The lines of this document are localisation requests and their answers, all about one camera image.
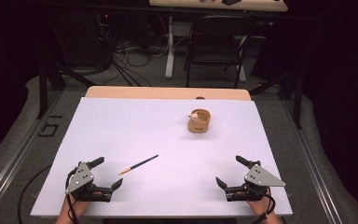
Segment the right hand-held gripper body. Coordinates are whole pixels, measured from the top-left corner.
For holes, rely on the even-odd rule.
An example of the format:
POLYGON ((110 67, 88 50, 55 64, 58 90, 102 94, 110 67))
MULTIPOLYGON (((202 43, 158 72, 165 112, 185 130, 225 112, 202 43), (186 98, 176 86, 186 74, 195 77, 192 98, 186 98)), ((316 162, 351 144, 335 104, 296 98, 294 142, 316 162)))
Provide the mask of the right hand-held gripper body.
POLYGON ((225 194, 228 202, 259 201, 266 196, 269 187, 285 187, 286 184, 261 166, 260 161, 249 161, 249 172, 244 183, 237 187, 228 187, 225 194))

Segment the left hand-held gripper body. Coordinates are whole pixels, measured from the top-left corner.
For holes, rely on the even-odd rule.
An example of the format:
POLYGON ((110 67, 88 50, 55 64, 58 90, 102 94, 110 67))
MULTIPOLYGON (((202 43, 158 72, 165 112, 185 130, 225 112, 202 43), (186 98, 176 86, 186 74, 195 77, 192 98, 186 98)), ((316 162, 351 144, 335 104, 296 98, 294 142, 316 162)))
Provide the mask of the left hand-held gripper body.
POLYGON ((110 202, 112 188, 100 188, 93 184, 94 175, 85 161, 68 174, 65 184, 65 194, 72 194, 74 198, 82 202, 110 202))

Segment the dark pencil with orange end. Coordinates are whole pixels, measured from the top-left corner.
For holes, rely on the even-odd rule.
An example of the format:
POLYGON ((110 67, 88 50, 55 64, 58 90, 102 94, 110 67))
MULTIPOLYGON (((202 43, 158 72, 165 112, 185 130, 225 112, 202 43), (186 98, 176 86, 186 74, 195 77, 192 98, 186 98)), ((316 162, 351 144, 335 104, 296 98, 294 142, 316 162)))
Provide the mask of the dark pencil with orange end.
POLYGON ((148 163, 148 162, 152 161, 153 159, 155 159, 155 158, 157 158, 157 157, 158 157, 158 155, 155 155, 155 156, 152 156, 151 158, 148 158, 148 159, 146 159, 146 160, 144 160, 144 161, 140 161, 140 162, 134 164, 133 166, 124 169, 123 171, 121 171, 120 173, 118 173, 118 175, 124 175, 124 174, 126 174, 127 172, 129 172, 129 171, 131 171, 131 170, 133 170, 133 169, 135 169, 135 168, 137 168, 137 167, 139 167, 139 166, 141 166, 141 165, 143 165, 143 164, 145 164, 145 163, 148 163))

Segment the wooden pen holder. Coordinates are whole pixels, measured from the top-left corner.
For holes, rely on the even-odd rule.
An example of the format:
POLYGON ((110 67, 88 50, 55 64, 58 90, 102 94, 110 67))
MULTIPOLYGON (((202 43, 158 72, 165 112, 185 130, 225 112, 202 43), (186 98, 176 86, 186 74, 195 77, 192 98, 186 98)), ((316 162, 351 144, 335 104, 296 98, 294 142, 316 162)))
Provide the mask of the wooden pen holder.
POLYGON ((187 128, 191 133, 206 133, 209 129, 211 114, 206 109, 194 109, 187 122, 187 128))

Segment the person's right hand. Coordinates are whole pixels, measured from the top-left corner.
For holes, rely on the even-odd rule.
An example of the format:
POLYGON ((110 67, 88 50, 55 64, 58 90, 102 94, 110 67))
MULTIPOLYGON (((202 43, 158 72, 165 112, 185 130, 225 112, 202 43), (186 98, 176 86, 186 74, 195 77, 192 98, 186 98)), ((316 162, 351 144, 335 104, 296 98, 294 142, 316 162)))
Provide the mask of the person's right hand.
POLYGON ((267 191, 266 196, 263 196, 261 200, 248 202, 248 205, 257 217, 266 214, 272 208, 272 200, 269 196, 270 192, 267 191))

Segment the person's left hand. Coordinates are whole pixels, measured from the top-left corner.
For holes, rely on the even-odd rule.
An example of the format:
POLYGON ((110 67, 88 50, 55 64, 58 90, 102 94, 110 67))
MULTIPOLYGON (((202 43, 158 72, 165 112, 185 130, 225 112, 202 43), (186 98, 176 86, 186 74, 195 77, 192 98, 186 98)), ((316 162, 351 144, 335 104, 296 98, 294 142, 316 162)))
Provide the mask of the person's left hand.
POLYGON ((81 217, 90 206, 90 202, 77 201, 72 194, 64 196, 60 218, 68 219, 71 217, 70 206, 73 206, 77 217, 81 217))

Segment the white board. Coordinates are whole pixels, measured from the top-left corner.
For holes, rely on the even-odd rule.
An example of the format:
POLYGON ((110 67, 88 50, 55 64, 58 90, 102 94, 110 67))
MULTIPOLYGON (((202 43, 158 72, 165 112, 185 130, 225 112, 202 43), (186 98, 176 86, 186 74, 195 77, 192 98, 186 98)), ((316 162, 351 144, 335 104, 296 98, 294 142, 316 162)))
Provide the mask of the white board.
POLYGON ((246 203, 228 202, 218 177, 244 181, 242 156, 279 173, 257 107, 239 100, 83 98, 34 204, 36 217, 56 217, 68 173, 81 161, 104 157, 94 182, 109 187, 123 178, 109 203, 93 203, 89 217, 248 217, 246 203), (211 114, 206 133, 187 128, 194 109, 211 114), (124 175, 126 168, 157 158, 124 175))

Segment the black metal stand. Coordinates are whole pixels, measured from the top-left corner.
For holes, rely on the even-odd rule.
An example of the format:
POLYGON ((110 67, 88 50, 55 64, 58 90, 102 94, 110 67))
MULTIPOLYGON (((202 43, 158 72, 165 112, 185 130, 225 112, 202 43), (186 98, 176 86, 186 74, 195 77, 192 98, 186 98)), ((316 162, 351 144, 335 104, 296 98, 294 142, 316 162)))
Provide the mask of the black metal stand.
POLYGON ((280 100, 288 100, 290 97, 294 97, 293 102, 293 121, 298 129, 301 128, 300 113, 301 113, 301 103, 302 103, 302 91, 303 91, 304 78, 298 72, 289 72, 285 73, 279 77, 273 78, 266 83, 261 84, 255 89, 250 91, 251 95, 257 95, 274 85, 281 85, 281 88, 278 92, 280 100))
POLYGON ((48 83, 50 83, 55 90, 63 91, 66 87, 66 83, 62 77, 63 75, 72 77, 87 87, 95 86, 94 82, 82 77, 58 61, 53 60, 41 63, 39 72, 38 119, 42 119, 48 111, 48 83))

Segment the white desk leg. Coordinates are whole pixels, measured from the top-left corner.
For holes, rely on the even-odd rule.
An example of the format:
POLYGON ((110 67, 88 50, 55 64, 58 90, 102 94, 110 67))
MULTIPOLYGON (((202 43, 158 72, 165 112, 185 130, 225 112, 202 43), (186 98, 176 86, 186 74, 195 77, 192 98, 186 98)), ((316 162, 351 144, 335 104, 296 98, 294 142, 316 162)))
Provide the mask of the white desk leg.
MULTIPOLYGON (((241 41, 240 41, 241 44, 245 41, 245 38, 246 38, 246 35, 244 35, 244 36, 241 38, 241 41)), ((238 65, 238 66, 237 66, 237 70, 240 72, 239 82, 240 82, 240 83, 245 83, 245 82, 247 81, 247 77, 246 77, 246 75, 245 75, 245 71, 244 71, 243 66, 242 66, 242 65, 238 65)))
POLYGON ((174 50, 173 50, 173 18, 169 17, 168 27, 168 55, 166 63, 165 77, 171 79, 173 76, 173 65, 174 65, 174 50))

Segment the light wooden table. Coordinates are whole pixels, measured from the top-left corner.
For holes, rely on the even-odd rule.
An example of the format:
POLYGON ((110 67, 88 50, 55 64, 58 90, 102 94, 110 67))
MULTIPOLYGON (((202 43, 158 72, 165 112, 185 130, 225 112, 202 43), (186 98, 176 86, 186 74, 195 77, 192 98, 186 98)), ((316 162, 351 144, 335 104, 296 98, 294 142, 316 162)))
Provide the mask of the light wooden table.
POLYGON ((218 99, 251 101, 250 93, 247 90, 168 87, 92 86, 87 90, 86 97, 123 99, 218 99))

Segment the black folding chair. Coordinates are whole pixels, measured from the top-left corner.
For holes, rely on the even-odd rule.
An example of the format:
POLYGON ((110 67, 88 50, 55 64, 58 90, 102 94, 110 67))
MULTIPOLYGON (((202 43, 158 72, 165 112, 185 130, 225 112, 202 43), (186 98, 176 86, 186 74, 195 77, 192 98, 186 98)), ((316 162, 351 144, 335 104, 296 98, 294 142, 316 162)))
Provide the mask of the black folding chair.
POLYGON ((245 46, 255 30, 255 22, 245 16, 205 15, 190 27, 185 59, 186 85, 189 86, 191 65, 234 66, 238 86, 245 46))

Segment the light wooden desk top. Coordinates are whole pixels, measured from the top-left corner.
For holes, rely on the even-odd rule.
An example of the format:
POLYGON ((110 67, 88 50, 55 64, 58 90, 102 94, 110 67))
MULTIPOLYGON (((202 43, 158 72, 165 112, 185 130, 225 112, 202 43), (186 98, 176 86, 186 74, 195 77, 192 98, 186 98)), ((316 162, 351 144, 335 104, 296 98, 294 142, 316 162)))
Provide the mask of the light wooden desk top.
POLYGON ((225 5, 223 0, 149 0, 149 5, 155 7, 219 8, 272 12, 286 12, 288 10, 288 6, 283 0, 241 0, 231 6, 225 5))

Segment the aluminium floor rail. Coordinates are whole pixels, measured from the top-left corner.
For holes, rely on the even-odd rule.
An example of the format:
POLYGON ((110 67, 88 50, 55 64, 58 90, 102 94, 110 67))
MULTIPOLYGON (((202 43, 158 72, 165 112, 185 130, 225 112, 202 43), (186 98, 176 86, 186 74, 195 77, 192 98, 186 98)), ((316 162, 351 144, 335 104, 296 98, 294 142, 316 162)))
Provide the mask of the aluminium floor rail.
POLYGON ((55 91, 48 112, 36 117, 37 100, 30 99, 0 145, 0 224, 53 224, 31 211, 47 178, 66 128, 63 93, 55 91))
POLYGON ((318 195, 321 206, 328 219, 329 224, 342 224, 342 219, 337 211, 336 205, 333 202, 330 191, 328 190, 320 169, 318 168, 316 161, 310 150, 310 146, 306 140, 303 131, 297 128, 296 122, 292 118, 292 107, 287 101, 281 101, 284 113, 289 119, 290 125, 295 132, 296 139, 300 144, 300 151, 303 157, 305 166, 307 167, 310 180, 318 195))

